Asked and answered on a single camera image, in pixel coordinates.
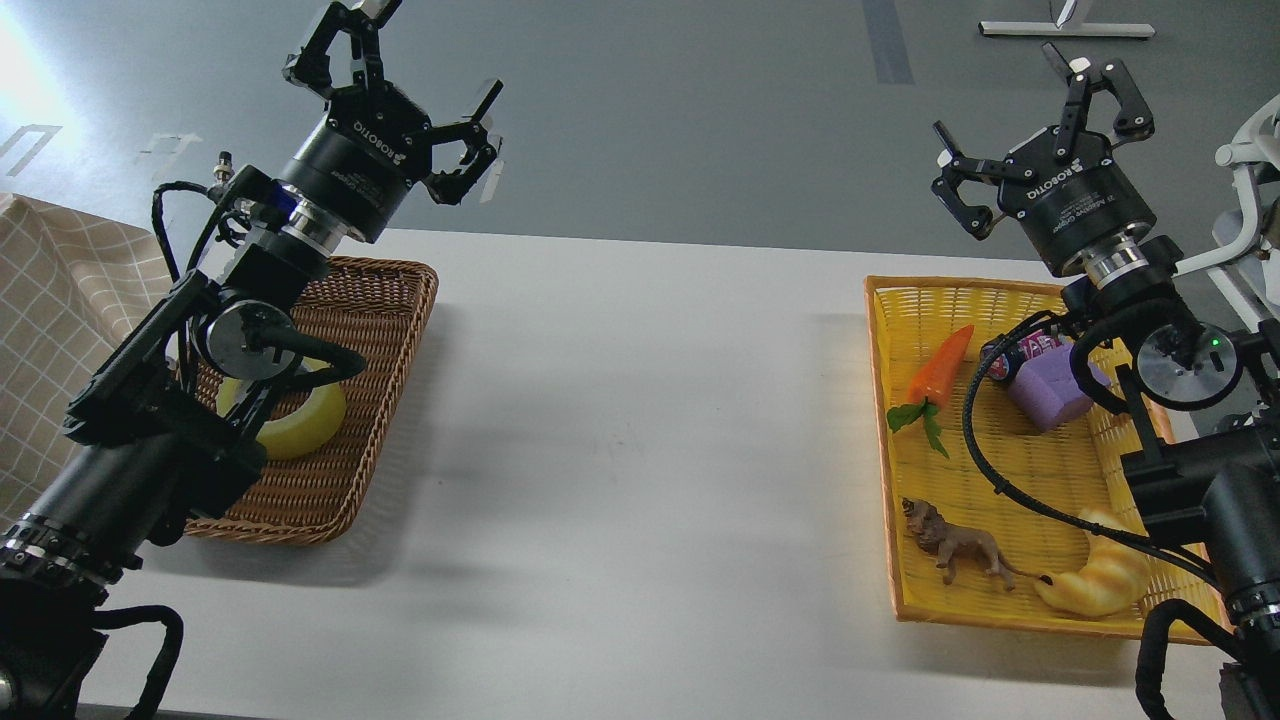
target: orange carrot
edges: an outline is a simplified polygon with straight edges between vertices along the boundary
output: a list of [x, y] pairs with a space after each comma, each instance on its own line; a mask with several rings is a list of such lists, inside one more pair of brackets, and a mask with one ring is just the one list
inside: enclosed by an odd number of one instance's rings
[[951, 386], [956, 382], [956, 373], [960, 372], [960, 363], [970, 340], [973, 340], [973, 325], [965, 325], [942, 341], [933, 357], [929, 357], [929, 361], [911, 378], [911, 384], [906, 388], [906, 404], [890, 407], [884, 413], [890, 430], [896, 433], [923, 419], [929, 447], [947, 459], [951, 457], [947, 448], [942, 447], [942, 427], [936, 415], [951, 397]]
[[906, 389], [906, 401], [919, 405], [928, 400], [938, 406], [938, 410], [947, 406], [951, 397], [951, 386], [956, 382], [956, 373], [964, 360], [964, 352], [973, 340], [973, 325], [965, 325], [942, 341], [942, 346], [933, 354], [933, 357], [920, 368], [911, 384]]

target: white table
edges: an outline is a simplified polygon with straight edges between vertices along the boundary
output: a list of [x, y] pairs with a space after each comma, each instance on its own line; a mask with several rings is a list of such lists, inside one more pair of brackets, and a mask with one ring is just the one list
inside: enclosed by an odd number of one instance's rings
[[[890, 609], [863, 278], [1039, 264], [429, 232], [343, 251], [440, 274], [372, 487], [328, 546], [146, 548], [110, 606], [186, 619], [166, 708], [1142, 716], [1135, 642]], [[132, 705], [157, 643], [118, 632], [84, 701]], [[1222, 660], [1171, 648], [1175, 715], [1220, 715]]]

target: brown wicker basket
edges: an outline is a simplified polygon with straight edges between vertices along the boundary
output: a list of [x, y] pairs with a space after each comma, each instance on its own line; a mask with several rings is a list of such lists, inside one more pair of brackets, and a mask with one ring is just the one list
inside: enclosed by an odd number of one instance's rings
[[[347, 416], [338, 433], [310, 455], [269, 462], [262, 478], [219, 520], [189, 520], [187, 534], [252, 543], [314, 544], [351, 527], [404, 389], [435, 302], [435, 270], [421, 263], [333, 258], [326, 278], [307, 286], [293, 307], [306, 333], [365, 356], [365, 372], [342, 383]], [[207, 406], [218, 375], [201, 369], [198, 397]], [[285, 398], [275, 415], [302, 397]]]

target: purple sponge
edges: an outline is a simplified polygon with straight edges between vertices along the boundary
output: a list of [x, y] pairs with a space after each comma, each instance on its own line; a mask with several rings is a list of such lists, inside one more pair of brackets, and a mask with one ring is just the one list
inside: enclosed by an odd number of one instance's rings
[[[1111, 384], [1092, 363], [1089, 370], [1093, 379], [1103, 386]], [[1009, 397], [1042, 433], [1084, 415], [1093, 406], [1071, 375], [1070, 345], [1055, 347], [1024, 363], [1009, 386]]]

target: yellow wicker basket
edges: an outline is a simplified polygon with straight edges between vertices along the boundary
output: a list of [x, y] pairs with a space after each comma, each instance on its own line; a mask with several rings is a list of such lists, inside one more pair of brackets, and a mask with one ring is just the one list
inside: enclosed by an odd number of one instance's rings
[[[1012, 592], [1005, 592], [998, 579], [988, 578], [972, 561], [961, 561], [955, 583], [945, 585], [933, 557], [918, 548], [906, 530], [901, 498], [923, 498], [951, 523], [989, 530], [1020, 569], [1065, 571], [1084, 565], [1084, 532], [995, 495], [969, 459], [960, 432], [960, 406], [982, 343], [1037, 310], [1062, 311], [1060, 290], [993, 279], [867, 278], [893, 612], [899, 620], [1137, 638], [1151, 607], [1180, 597], [1225, 624], [1213, 591], [1165, 562], [1152, 562], [1146, 597], [1125, 611], [1091, 620], [1044, 605], [1028, 579], [1019, 579]], [[920, 428], [890, 433], [884, 411], [905, 402], [911, 377], [942, 340], [970, 323], [977, 325], [974, 340], [951, 401], [938, 415], [942, 442], [951, 454], [947, 460], [929, 448]], [[1128, 357], [1121, 347], [1092, 355], [1112, 379], [1114, 368]], [[1164, 411], [1155, 407], [1152, 419], [1157, 430], [1172, 441]], [[1002, 389], [986, 383], [974, 402], [974, 430], [992, 465], [1034, 497], [1073, 514], [1088, 505], [1108, 506], [1125, 520], [1139, 521], [1120, 469], [1120, 456], [1140, 448], [1128, 416], [1116, 418], [1094, 407], [1085, 418], [1041, 434]], [[1175, 642], [1202, 642], [1181, 623], [1174, 625], [1171, 637]]]

